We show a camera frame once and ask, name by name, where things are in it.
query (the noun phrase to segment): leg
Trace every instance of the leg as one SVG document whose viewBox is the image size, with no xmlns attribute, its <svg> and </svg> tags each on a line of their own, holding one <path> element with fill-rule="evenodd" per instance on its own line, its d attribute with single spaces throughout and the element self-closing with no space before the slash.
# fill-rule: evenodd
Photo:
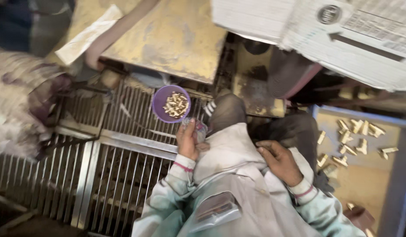
<svg viewBox="0 0 406 237">
<path fill-rule="evenodd" d="M 296 147 L 315 171 L 318 136 L 316 120 L 301 112 L 261 125 L 251 137 L 257 140 L 276 140 L 286 148 Z"/>
<path fill-rule="evenodd" d="M 209 135 L 237 123 L 247 122 L 244 101 L 232 93 L 220 95 L 215 100 L 216 108 L 210 118 Z"/>
</svg>

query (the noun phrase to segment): arrow symbol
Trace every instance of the arrow symbol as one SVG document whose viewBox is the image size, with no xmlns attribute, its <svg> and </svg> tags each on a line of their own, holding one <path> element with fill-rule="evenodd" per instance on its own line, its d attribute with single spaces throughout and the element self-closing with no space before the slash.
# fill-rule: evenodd
<svg viewBox="0 0 406 237">
<path fill-rule="evenodd" d="M 349 38 L 342 36 L 341 34 L 342 34 L 342 32 L 329 33 L 329 38 L 331 41 L 335 41 L 335 40 L 341 41 L 341 42 L 347 43 L 349 45 L 355 46 L 357 48 L 372 52 L 374 54 L 377 54 L 377 55 L 380 55 L 380 56 L 383 56 L 383 57 L 386 57 L 388 59 L 395 60 L 398 62 L 405 59 L 404 57 L 393 54 L 391 52 L 387 52 L 387 51 L 381 50 L 379 48 L 375 48 L 373 46 L 369 46 L 364 43 L 361 43 L 361 42 L 358 42 L 355 40 L 351 40 Z"/>
</svg>

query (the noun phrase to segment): sleeve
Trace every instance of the sleeve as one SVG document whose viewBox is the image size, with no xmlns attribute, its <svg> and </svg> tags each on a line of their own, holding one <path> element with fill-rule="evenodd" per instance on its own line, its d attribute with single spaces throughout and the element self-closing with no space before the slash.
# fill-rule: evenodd
<svg viewBox="0 0 406 237">
<path fill-rule="evenodd" d="M 289 187 L 299 206 L 295 209 L 312 228 L 322 236 L 365 237 L 364 232 L 355 227 L 342 213 L 342 204 L 330 195 L 303 179 L 295 187 Z"/>
<path fill-rule="evenodd" d="M 177 155 L 168 175 L 154 186 L 145 201 L 141 218 L 134 222 L 132 237 L 152 236 L 159 232 L 159 226 L 164 227 L 164 236 L 176 236 L 184 224 L 184 200 L 195 188 L 192 182 L 195 164 Z"/>
</svg>

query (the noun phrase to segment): plastic bag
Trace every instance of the plastic bag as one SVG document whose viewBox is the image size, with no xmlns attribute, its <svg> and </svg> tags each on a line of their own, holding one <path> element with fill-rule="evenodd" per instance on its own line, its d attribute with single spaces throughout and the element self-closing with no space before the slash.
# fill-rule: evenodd
<svg viewBox="0 0 406 237">
<path fill-rule="evenodd" d="M 197 208 L 190 233 L 225 224 L 241 217 L 231 192 L 223 192 L 204 200 Z"/>
</svg>

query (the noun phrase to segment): workbench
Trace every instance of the workbench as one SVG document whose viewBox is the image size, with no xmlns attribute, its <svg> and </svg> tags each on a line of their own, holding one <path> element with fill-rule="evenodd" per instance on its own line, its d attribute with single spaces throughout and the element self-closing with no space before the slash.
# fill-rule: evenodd
<svg viewBox="0 0 406 237">
<path fill-rule="evenodd" d="M 79 0 L 67 42 L 111 4 L 124 15 L 140 0 Z M 211 21 L 210 0 L 161 0 L 101 57 L 213 84 L 227 31 Z"/>
</svg>

